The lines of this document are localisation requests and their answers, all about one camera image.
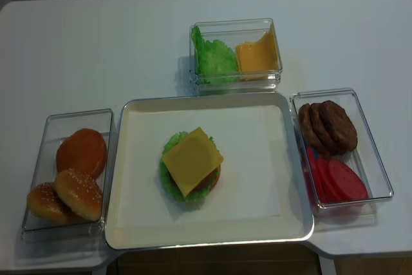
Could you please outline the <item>sesame bun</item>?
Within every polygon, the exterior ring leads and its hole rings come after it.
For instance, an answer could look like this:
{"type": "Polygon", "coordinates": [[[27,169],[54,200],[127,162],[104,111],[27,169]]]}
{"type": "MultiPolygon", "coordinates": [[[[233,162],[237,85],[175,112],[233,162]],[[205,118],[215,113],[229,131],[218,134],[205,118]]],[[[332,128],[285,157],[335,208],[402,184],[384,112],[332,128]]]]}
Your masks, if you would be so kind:
{"type": "Polygon", "coordinates": [[[83,172],[67,169],[59,172],[53,188],[57,196],[78,216],[97,221],[102,212],[102,190],[96,180],[83,172]]]}
{"type": "Polygon", "coordinates": [[[27,195],[29,211],[36,217],[59,225],[83,221],[57,195],[53,182],[45,182],[34,187],[27,195]]]}

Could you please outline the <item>yellow cheese slice on burger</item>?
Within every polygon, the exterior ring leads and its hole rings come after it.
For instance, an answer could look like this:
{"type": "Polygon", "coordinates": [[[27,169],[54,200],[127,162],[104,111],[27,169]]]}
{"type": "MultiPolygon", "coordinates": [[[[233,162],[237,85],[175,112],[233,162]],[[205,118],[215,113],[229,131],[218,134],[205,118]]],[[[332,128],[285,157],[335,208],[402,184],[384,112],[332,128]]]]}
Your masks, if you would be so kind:
{"type": "Polygon", "coordinates": [[[213,138],[202,128],[188,133],[161,157],[183,196],[187,196],[224,161],[213,138]]]}

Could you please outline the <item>green lettuce in container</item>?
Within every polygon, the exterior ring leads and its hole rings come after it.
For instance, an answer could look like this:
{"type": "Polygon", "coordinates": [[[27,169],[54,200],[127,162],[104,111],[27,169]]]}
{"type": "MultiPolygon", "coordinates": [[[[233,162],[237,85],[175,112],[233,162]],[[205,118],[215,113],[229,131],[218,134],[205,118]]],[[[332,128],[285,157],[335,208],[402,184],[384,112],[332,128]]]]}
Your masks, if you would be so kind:
{"type": "Polygon", "coordinates": [[[197,72],[201,84],[230,83],[238,72],[235,53],[223,41],[208,41],[203,38],[198,26],[191,30],[191,39],[196,50],[197,72]]]}

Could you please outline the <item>clear plastic lettuce cheese container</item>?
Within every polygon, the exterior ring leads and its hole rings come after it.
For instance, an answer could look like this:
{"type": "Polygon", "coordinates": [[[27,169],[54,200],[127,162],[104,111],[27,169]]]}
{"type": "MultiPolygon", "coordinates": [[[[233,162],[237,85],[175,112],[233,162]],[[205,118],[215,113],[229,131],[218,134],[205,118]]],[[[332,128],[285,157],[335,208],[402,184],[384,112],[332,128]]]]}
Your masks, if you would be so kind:
{"type": "Polygon", "coordinates": [[[223,41],[236,55],[236,46],[243,43],[256,43],[267,33],[270,25],[274,26],[271,18],[266,19],[245,19],[235,21],[215,21],[195,23],[190,27],[189,32],[189,75],[193,91],[199,95],[212,95],[219,93],[239,93],[256,91],[273,91],[281,82],[283,64],[277,43],[276,31],[275,39],[277,46],[278,69],[271,71],[261,71],[257,73],[234,74],[236,80],[230,83],[221,84],[201,84],[201,75],[197,72],[196,50],[191,39],[191,30],[198,26],[203,38],[208,41],[215,39],[223,41]]]}

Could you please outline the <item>flat cheese slices stack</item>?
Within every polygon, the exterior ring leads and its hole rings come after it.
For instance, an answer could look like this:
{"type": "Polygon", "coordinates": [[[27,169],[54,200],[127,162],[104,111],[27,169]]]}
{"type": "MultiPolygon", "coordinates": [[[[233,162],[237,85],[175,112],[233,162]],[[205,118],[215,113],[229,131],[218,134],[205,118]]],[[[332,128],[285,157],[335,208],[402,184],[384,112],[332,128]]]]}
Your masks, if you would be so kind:
{"type": "Polygon", "coordinates": [[[236,46],[236,60],[241,73],[278,69],[276,47],[270,43],[243,43],[236,46]]]}

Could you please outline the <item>leaning cheese slice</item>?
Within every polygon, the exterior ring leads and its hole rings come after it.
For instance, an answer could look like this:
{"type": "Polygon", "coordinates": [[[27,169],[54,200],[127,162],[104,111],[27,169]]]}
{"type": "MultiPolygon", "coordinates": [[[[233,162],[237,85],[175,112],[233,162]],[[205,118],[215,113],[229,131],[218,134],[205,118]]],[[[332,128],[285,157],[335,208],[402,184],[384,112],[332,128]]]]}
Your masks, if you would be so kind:
{"type": "Polygon", "coordinates": [[[257,71],[276,70],[277,65],[277,46],[274,33],[274,26],[256,43],[256,69],[257,71]]]}

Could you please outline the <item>white metal serving tray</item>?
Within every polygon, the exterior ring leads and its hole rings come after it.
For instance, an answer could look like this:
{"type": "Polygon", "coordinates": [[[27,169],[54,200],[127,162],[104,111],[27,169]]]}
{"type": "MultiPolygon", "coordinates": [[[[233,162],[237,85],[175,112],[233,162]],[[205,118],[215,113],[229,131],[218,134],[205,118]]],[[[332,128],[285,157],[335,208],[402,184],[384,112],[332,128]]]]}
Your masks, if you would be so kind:
{"type": "Polygon", "coordinates": [[[228,243],[300,242],[309,239],[314,218],[308,199],[295,140],[288,100],[280,93],[246,93],[205,97],[140,99],[128,102],[121,113],[117,156],[106,219],[105,239],[114,249],[146,249],[228,243]],[[126,129],[133,111],[154,113],[206,109],[273,106],[280,110],[291,165],[288,209],[281,216],[242,220],[209,221],[155,227],[117,226],[120,187],[126,152],[126,129]]]}

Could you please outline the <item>white paper tray liner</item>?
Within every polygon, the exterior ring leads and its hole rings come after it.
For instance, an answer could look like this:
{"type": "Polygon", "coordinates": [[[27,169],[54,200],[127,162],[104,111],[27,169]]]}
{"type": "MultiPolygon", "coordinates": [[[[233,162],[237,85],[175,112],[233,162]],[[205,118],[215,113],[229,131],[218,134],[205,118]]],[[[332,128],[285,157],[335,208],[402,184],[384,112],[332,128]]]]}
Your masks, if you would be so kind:
{"type": "Polygon", "coordinates": [[[128,121],[119,228],[266,218],[288,209],[291,165],[278,108],[133,111],[128,121]],[[214,139],[224,160],[216,187],[191,205],[163,190],[158,165],[175,133],[196,128],[214,139]]]}

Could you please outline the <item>brown patty left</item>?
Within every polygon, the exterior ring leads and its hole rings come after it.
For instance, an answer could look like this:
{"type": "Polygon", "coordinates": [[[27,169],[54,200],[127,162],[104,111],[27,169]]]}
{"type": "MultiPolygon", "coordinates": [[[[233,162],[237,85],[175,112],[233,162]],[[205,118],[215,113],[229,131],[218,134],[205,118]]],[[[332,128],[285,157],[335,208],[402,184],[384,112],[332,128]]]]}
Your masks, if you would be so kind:
{"type": "Polygon", "coordinates": [[[308,103],[302,105],[299,108],[298,119],[306,143],[312,146],[316,150],[318,155],[322,156],[325,159],[329,159],[329,151],[323,145],[323,143],[313,130],[312,121],[310,117],[310,105],[308,103]]]}

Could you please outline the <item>red tomato slice back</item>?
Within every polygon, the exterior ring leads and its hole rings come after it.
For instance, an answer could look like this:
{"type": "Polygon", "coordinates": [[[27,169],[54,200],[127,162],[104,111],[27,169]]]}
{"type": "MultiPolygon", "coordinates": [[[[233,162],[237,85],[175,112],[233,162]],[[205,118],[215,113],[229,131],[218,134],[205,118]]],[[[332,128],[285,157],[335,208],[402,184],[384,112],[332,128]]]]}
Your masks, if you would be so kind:
{"type": "Polygon", "coordinates": [[[307,146],[306,147],[306,152],[307,152],[307,155],[308,155],[308,161],[309,161],[309,164],[310,164],[310,168],[312,170],[312,176],[314,178],[316,192],[317,192],[319,201],[324,203],[324,202],[326,202],[326,196],[325,196],[324,191],[323,191],[321,179],[320,179],[320,176],[319,176],[319,170],[318,170],[317,164],[316,164],[316,157],[315,157],[314,151],[313,151],[312,147],[307,146]]]}

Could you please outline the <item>brown patty middle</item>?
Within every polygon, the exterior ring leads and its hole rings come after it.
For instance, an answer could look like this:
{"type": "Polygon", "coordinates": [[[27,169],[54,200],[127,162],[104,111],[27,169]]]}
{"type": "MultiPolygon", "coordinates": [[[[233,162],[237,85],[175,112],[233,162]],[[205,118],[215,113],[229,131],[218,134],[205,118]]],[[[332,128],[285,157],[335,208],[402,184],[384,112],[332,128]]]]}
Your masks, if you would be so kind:
{"type": "Polygon", "coordinates": [[[338,153],[338,147],[332,140],[330,134],[327,132],[320,115],[320,103],[313,103],[310,106],[310,117],[312,121],[312,127],[319,140],[323,143],[324,147],[328,150],[329,154],[336,155],[338,153]]]}

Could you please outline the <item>red tomato slice middle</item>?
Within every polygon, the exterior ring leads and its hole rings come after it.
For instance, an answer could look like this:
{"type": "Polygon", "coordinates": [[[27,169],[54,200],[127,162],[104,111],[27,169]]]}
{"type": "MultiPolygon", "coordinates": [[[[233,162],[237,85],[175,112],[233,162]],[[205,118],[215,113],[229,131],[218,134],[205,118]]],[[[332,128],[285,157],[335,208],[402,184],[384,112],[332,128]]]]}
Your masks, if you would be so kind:
{"type": "Polygon", "coordinates": [[[338,200],[336,190],[331,183],[328,172],[328,161],[323,157],[318,157],[316,160],[317,172],[325,195],[326,203],[334,203],[338,200]]]}

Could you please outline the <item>smooth orange bottom bun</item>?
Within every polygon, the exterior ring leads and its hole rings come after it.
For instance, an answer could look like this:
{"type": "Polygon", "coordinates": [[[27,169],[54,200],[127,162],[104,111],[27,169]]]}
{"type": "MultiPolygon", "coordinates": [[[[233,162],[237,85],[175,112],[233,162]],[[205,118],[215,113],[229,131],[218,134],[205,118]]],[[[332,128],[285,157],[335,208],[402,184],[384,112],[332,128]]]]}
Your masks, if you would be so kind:
{"type": "Polygon", "coordinates": [[[98,131],[82,128],[59,146],[56,154],[57,172],[75,169],[97,179],[106,165],[108,150],[98,131]]]}

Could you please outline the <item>brown patty front right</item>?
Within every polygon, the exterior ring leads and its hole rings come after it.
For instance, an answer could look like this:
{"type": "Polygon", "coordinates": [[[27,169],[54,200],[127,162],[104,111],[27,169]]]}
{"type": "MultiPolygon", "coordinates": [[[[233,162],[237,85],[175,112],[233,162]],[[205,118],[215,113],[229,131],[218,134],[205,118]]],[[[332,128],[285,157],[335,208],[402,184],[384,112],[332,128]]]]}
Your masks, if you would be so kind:
{"type": "Polygon", "coordinates": [[[327,100],[320,104],[319,114],[325,129],[343,153],[356,149],[357,130],[344,108],[327,100]]]}

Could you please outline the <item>clear plastic patty tomato container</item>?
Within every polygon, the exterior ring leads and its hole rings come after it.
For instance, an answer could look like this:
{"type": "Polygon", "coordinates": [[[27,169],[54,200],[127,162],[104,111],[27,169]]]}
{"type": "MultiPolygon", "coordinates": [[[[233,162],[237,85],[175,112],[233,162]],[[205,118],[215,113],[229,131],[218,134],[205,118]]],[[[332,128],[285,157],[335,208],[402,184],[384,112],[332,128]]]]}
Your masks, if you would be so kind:
{"type": "MultiPolygon", "coordinates": [[[[362,110],[357,94],[351,88],[334,90],[299,92],[290,97],[291,113],[294,120],[295,134],[301,154],[303,173],[308,188],[308,196],[312,205],[314,216],[329,218],[333,221],[353,220],[361,215],[374,214],[377,207],[393,198],[393,188],[380,158],[379,151],[368,126],[368,122],[362,110]],[[364,182],[368,191],[368,199],[357,201],[341,201],[334,203],[322,203],[319,201],[312,170],[308,161],[306,143],[299,125],[299,108],[308,103],[322,103],[331,100],[345,109],[346,114],[357,130],[358,144],[351,152],[343,153],[338,147],[336,155],[330,155],[330,160],[338,160],[349,166],[364,182]]],[[[312,148],[316,159],[322,157],[312,148]]]]}

